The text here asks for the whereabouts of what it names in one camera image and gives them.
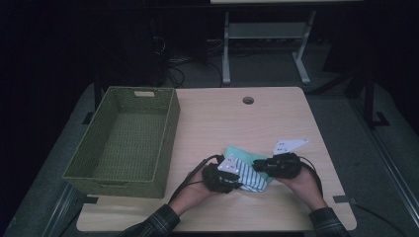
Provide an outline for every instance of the metal stand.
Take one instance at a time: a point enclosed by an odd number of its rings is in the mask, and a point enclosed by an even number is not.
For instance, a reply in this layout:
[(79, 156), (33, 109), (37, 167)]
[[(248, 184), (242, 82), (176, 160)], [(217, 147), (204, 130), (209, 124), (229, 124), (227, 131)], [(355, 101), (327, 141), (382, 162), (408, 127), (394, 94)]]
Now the metal stand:
[(229, 13), (225, 13), (224, 22), (224, 54), (222, 56), (222, 83), (229, 85), (230, 65), (228, 60), (229, 39), (301, 39), (298, 51), (293, 52), (293, 61), (303, 84), (310, 79), (302, 63), (302, 56), (311, 32), (315, 11), (311, 11), (306, 22), (302, 23), (230, 23)]

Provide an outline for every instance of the wicker basket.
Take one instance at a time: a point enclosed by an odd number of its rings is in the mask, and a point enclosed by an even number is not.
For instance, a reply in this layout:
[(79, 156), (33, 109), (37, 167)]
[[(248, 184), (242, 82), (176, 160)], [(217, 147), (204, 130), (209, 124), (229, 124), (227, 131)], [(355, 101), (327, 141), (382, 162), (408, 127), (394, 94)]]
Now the wicker basket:
[(110, 87), (63, 179), (88, 195), (164, 198), (179, 113), (175, 89)]

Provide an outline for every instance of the plaid shirt sleeve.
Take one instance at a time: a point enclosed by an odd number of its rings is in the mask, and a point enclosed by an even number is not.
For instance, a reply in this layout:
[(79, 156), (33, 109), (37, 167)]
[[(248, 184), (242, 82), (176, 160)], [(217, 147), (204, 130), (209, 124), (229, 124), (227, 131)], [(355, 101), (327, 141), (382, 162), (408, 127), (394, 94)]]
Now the plaid shirt sleeve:
[(350, 236), (331, 207), (316, 209), (309, 217), (317, 237)]
[(164, 204), (144, 222), (124, 230), (118, 237), (167, 236), (179, 222), (176, 212), (168, 204)]

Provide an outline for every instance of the folded cloth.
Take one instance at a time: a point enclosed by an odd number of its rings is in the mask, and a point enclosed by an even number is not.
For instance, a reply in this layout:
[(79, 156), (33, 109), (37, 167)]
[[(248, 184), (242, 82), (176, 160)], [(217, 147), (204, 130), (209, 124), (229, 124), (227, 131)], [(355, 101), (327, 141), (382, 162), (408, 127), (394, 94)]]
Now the folded cloth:
[(228, 146), (225, 150), (224, 157), (228, 156), (232, 156), (236, 160), (236, 167), (240, 176), (238, 182), (243, 184), (240, 189), (250, 192), (262, 192), (273, 180), (265, 172), (256, 172), (252, 167), (254, 160), (266, 160), (267, 157), (252, 154), (234, 146)]

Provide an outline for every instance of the table surface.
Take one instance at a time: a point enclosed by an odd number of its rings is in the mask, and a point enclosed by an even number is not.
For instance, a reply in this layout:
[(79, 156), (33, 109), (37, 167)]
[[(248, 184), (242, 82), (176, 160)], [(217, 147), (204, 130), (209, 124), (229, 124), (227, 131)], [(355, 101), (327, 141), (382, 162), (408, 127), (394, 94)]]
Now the table surface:
[[(307, 138), (294, 152), (309, 159), (323, 184), (324, 199), (347, 229), (357, 225), (344, 196), (305, 95), (297, 87), (178, 89), (181, 113), (165, 198), (99, 197), (85, 203), (80, 231), (120, 231), (146, 219), (167, 203), (187, 174), (228, 145), (272, 157), (278, 139)], [(252, 97), (253, 105), (245, 105)], [(242, 190), (212, 197), (181, 216), (175, 231), (301, 231), (312, 229), (309, 209), (283, 184), (262, 193)]]

